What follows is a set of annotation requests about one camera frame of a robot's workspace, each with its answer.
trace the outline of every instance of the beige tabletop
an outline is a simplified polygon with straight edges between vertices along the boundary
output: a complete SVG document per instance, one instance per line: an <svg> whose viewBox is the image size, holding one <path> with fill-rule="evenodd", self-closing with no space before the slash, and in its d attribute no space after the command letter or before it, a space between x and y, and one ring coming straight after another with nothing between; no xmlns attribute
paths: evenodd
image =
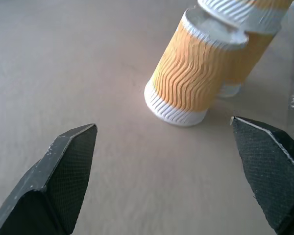
<svg viewBox="0 0 294 235"><path fill-rule="evenodd" d="M294 5L235 98L177 128L144 86L192 0L0 0L0 205L59 134L98 141L74 234L273 235L229 119L287 128Z"/></svg>

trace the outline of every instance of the ripple paper cup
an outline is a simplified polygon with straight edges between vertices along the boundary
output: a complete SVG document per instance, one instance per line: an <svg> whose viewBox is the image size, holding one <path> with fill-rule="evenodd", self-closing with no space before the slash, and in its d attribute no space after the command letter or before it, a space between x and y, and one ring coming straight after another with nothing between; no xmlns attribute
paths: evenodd
<svg viewBox="0 0 294 235"><path fill-rule="evenodd" d="M220 20L245 31L274 33L293 0L198 0Z"/></svg>
<svg viewBox="0 0 294 235"><path fill-rule="evenodd" d="M243 48L234 60L233 69L220 90L219 97L232 97L236 95L241 84L244 83L261 59L276 34L259 34L246 32L249 37L248 44Z"/></svg>
<svg viewBox="0 0 294 235"><path fill-rule="evenodd" d="M171 124L200 123L248 37L200 8L186 10L145 88L152 112Z"/></svg>

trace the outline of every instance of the textured rubber pad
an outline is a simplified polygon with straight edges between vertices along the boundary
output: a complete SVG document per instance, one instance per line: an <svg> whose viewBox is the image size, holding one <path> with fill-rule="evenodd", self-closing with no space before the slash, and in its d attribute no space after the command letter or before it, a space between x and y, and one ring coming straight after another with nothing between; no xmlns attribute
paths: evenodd
<svg viewBox="0 0 294 235"><path fill-rule="evenodd" d="M247 118L235 117L233 128L255 198L270 226L285 234L294 228L294 141L282 130Z"/></svg>
<svg viewBox="0 0 294 235"><path fill-rule="evenodd" d="M87 189L97 128L72 129L52 143L0 208L0 235L66 235Z"/></svg>

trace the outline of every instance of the table surface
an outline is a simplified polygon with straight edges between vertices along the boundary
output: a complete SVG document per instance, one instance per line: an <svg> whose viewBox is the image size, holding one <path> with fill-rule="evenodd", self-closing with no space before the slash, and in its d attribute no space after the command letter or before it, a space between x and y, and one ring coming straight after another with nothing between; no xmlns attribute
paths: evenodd
<svg viewBox="0 0 294 235"><path fill-rule="evenodd" d="M74 234L273 235L246 181L233 113L287 128L294 4L237 97L177 128L144 86L192 0L0 0L0 205L52 141L98 125Z"/></svg>

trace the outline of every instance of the cup bottom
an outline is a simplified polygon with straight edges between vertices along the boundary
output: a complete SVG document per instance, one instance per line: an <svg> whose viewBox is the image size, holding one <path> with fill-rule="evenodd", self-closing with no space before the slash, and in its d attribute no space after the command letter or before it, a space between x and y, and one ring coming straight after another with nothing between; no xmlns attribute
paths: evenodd
<svg viewBox="0 0 294 235"><path fill-rule="evenodd" d="M239 85L225 85L223 84L218 97L220 98L229 98L235 96L241 90L241 84Z"/></svg>
<svg viewBox="0 0 294 235"><path fill-rule="evenodd" d="M149 109L159 119L172 125L182 127L197 125L205 118L207 113L207 110L201 112L187 112L167 104L158 96L151 80L148 81L145 87L144 96Z"/></svg>

